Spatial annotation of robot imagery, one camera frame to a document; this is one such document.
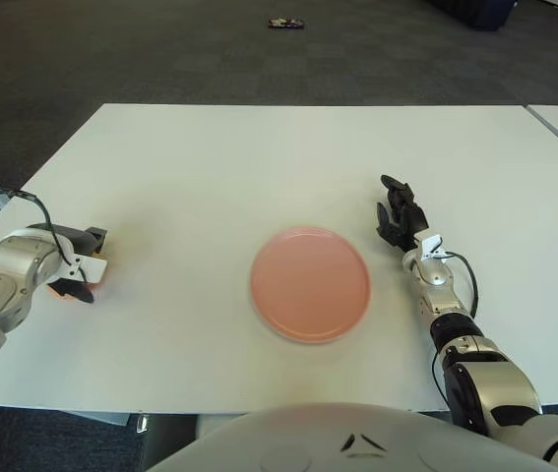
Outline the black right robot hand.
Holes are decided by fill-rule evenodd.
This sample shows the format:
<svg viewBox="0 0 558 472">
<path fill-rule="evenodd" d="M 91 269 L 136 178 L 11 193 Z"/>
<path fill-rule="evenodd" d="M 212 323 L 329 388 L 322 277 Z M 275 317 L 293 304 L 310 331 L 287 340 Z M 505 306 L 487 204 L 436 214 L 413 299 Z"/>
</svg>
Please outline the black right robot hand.
<svg viewBox="0 0 558 472">
<path fill-rule="evenodd" d="M 387 191 L 387 204 L 376 204 L 379 237 L 404 254 L 414 251 L 421 260 L 444 258 L 443 239 L 430 230 L 421 206 L 407 183 L 382 175 L 381 183 Z"/>
</svg>

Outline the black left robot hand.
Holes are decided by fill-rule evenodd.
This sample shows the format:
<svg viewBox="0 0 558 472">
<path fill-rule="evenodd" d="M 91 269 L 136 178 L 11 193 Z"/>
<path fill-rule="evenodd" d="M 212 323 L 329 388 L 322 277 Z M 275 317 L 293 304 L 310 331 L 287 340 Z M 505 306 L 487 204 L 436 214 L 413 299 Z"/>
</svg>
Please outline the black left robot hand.
<svg viewBox="0 0 558 472">
<path fill-rule="evenodd" d="M 95 227 L 30 225 L 26 238 L 33 245 L 33 255 L 26 271 L 28 291 L 46 284 L 60 297 L 92 304 L 94 287 L 102 282 L 107 268 L 102 256 L 105 236 L 104 230 Z"/>
</svg>

